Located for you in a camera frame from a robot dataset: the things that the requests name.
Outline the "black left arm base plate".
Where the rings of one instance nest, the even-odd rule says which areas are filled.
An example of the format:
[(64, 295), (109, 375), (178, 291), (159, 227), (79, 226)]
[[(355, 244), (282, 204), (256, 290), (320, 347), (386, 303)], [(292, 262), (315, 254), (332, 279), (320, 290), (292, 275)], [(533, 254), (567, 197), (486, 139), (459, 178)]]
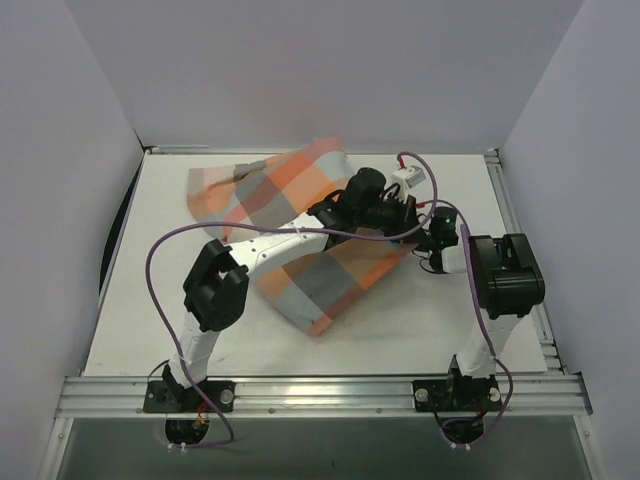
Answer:
[[(205, 380), (200, 389), (222, 413), (233, 411), (236, 384), (227, 380)], [(142, 410), (145, 413), (197, 413), (213, 409), (193, 388), (179, 387), (173, 392), (164, 380), (152, 380), (147, 384)]]

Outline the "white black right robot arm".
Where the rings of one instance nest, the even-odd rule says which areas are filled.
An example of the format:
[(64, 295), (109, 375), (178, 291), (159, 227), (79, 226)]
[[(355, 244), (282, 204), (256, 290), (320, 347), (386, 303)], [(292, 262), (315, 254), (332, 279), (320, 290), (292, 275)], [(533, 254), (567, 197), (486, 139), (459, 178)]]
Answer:
[(446, 402), (465, 409), (478, 397), (500, 400), (495, 374), (502, 352), (520, 321), (542, 303), (543, 275), (526, 235), (472, 235), (462, 214), (438, 206), (418, 250), (436, 275), (467, 275), (476, 325), (454, 355), (443, 385)]

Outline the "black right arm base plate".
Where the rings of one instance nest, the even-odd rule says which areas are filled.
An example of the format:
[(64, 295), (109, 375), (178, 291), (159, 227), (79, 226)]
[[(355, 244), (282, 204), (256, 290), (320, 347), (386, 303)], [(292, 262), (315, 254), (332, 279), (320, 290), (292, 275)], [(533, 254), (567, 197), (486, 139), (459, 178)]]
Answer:
[(414, 408), (419, 412), (497, 412), (502, 407), (501, 392), (494, 376), (473, 379), (414, 380)]

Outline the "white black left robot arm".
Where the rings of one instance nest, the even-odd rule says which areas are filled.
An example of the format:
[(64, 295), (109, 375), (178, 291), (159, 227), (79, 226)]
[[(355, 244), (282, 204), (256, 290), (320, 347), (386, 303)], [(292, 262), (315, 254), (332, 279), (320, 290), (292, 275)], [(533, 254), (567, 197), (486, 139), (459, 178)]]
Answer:
[(196, 408), (202, 399), (201, 382), (217, 338), (243, 315), (250, 280), (308, 254), (320, 253), (344, 242), (344, 232), (374, 229), (396, 236), (418, 224), (416, 200), (403, 175), (384, 175), (363, 167), (346, 187), (312, 205), (294, 220), (254, 239), (229, 246), (214, 239), (202, 248), (183, 284), (187, 311), (179, 337), (180, 350), (162, 377), (166, 398), (180, 411)]

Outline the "checkered pastel pillowcase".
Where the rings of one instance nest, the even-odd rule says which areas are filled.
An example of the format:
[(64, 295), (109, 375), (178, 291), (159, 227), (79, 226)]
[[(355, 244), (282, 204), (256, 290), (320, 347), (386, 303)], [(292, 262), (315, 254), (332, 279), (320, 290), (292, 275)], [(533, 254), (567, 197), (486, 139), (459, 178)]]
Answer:
[[(188, 173), (186, 204), (207, 233), (224, 243), (254, 237), (238, 224), (280, 227), (329, 193), (354, 171), (335, 138), (264, 160)], [(407, 244), (347, 239), (336, 247), (277, 267), (251, 285), (278, 312), (312, 336), (327, 330), (410, 251)]]

